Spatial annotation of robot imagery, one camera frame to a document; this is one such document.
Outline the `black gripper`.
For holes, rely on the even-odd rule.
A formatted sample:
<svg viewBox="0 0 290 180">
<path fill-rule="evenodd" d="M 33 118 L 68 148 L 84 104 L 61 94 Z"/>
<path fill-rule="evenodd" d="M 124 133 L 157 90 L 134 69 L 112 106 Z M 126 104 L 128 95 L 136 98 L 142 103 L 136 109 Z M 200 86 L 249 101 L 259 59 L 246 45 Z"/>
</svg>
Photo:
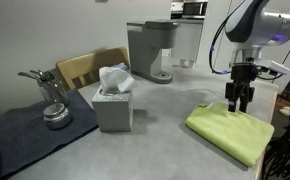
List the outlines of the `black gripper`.
<svg viewBox="0 0 290 180">
<path fill-rule="evenodd" d="M 241 112 L 246 112 L 247 105 L 252 101 L 254 87 L 250 83 L 256 79 L 258 69 L 254 64 L 236 64 L 232 67 L 231 82 L 226 83 L 225 98 L 228 99 L 228 110 L 236 111 L 237 99 L 240 98 Z"/>
</svg>

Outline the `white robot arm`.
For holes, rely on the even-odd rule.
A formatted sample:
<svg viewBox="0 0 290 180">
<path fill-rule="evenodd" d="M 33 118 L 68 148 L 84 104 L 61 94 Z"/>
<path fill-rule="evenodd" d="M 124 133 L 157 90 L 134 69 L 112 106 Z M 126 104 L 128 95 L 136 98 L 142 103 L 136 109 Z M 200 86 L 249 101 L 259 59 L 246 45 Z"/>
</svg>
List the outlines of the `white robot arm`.
<svg viewBox="0 0 290 180">
<path fill-rule="evenodd" d="M 231 68 L 231 82 L 226 83 L 225 98 L 228 110 L 245 112 L 253 100 L 254 87 L 250 83 L 262 72 L 286 75 L 290 69 L 273 60 L 262 60 L 264 46 L 277 46 L 290 40 L 290 13 L 268 9 L 269 0 L 244 0 L 225 24 L 227 38 L 235 44 Z"/>
</svg>

